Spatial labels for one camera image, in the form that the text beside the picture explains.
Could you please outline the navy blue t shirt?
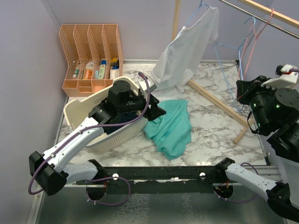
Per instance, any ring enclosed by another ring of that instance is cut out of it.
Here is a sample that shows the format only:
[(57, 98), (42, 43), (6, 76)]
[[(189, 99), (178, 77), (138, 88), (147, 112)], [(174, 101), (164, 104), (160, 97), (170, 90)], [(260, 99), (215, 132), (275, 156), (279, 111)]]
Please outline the navy blue t shirt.
[[(119, 123), (126, 123), (129, 122), (135, 118), (137, 118), (138, 115), (136, 115), (135, 112), (125, 113), (125, 114), (119, 114), (117, 117), (113, 118), (111, 121), (109, 121), (109, 124), (119, 124)], [(104, 133), (111, 134), (118, 129), (120, 129), (122, 126), (114, 126), (114, 127), (104, 127)]]

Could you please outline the teal green t shirt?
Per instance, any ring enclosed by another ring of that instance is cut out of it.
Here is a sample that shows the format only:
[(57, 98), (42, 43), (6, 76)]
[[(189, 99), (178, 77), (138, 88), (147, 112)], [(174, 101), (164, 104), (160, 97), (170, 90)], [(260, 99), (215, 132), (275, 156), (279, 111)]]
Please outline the teal green t shirt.
[(158, 152), (163, 153), (168, 160), (173, 160), (180, 157), (186, 145), (191, 142), (192, 125), (187, 110), (188, 101), (166, 100), (158, 106), (166, 114), (149, 121), (143, 131), (147, 139), (153, 140)]

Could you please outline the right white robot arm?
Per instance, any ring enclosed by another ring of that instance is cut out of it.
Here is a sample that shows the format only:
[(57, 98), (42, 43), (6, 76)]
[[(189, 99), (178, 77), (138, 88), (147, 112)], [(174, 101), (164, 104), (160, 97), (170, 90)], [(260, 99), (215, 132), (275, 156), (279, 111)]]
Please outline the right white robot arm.
[(262, 197), (279, 216), (299, 221), (299, 93), (278, 79), (258, 76), (236, 82), (236, 100), (250, 107), (256, 129), (272, 158), (280, 162), (287, 182), (276, 182), (253, 173), (230, 158), (215, 166), (219, 182), (235, 181)]

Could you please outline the pink wire hanger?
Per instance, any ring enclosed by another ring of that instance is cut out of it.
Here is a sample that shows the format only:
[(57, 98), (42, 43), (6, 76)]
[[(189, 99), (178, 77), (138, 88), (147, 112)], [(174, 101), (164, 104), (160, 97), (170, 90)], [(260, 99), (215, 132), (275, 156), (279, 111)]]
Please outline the pink wire hanger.
[(253, 55), (253, 52), (254, 52), (254, 49), (255, 49), (255, 46), (256, 46), (256, 42), (259, 38), (259, 36), (261, 35), (261, 33), (263, 32), (263, 30), (267, 27), (267, 25), (270, 23), (271, 19), (272, 19), (272, 16), (274, 14), (274, 9), (272, 8), (271, 9), (271, 14), (270, 14), (270, 17), (269, 19), (267, 20), (266, 24), (260, 29), (260, 31), (258, 33), (256, 33), (256, 30), (255, 30), (255, 26), (253, 26), (253, 31), (254, 31), (254, 43), (253, 43), (253, 46), (252, 46), (252, 49), (251, 49), (251, 52), (250, 52), (250, 56), (249, 56), (249, 59), (248, 59), (248, 62), (247, 62), (247, 65), (246, 65), (246, 69), (245, 71), (242, 73), (242, 77), (245, 77), (246, 73), (247, 73), (247, 70), (249, 68), (249, 65), (250, 65), (250, 61), (252, 59), (252, 55)]

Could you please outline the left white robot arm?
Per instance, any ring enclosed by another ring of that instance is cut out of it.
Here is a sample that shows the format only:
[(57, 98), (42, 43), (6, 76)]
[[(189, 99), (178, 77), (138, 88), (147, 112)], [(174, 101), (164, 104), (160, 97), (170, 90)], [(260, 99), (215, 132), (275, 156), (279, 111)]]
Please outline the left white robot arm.
[(97, 161), (78, 165), (69, 165), (69, 161), (105, 132), (130, 125), (142, 117), (152, 121), (165, 115), (166, 111), (158, 106), (158, 99), (151, 94), (156, 87), (150, 78), (145, 78), (139, 82), (135, 93), (128, 81), (114, 81), (101, 102), (87, 111), (87, 117), (70, 135), (42, 154), (35, 151), (29, 156), (31, 181), (36, 181), (49, 196), (67, 183), (83, 180), (100, 183), (103, 172)]

